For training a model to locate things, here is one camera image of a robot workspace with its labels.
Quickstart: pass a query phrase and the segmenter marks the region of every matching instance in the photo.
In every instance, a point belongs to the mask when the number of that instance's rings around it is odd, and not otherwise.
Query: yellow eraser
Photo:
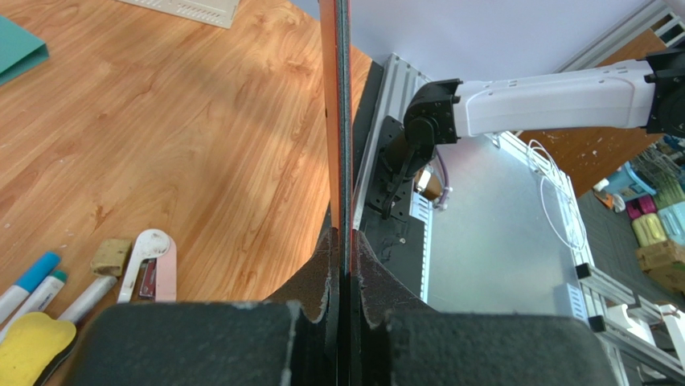
[[[131,245],[131,240],[107,239],[103,241],[90,262],[92,272],[98,276],[120,277],[124,273]]]
[[[17,319],[0,343],[0,384],[33,386],[50,362],[76,337],[76,327],[42,312]]]

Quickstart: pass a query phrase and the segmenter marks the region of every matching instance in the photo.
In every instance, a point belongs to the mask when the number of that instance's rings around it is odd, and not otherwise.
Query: pink container
[[[651,195],[645,195],[639,199],[634,199],[626,203],[626,210],[628,217],[631,220],[637,219],[639,216],[656,213],[657,208]]]

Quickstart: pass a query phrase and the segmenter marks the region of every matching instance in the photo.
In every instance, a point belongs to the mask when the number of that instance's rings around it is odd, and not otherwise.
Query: wire basket
[[[677,180],[681,184],[685,183],[685,174],[680,167],[654,145],[648,147],[630,161],[630,165],[641,178],[644,178],[657,190],[660,186],[668,184],[668,181],[672,179]]]

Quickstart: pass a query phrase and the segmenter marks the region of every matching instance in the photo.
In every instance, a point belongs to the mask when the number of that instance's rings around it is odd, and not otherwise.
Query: robotic arm
[[[675,49],[576,72],[426,84],[407,108],[401,135],[381,150],[380,178],[388,183],[376,207],[388,218],[401,200],[399,186],[433,160],[435,146],[463,137],[588,126],[685,137],[683,84],[685,50]]]

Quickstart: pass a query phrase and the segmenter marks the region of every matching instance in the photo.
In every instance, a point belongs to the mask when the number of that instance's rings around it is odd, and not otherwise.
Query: green container
[[[654,196],[654,203],[658,209],[685,201],[685,191],[675,177],[662,175],[656,185],[657,194]]]

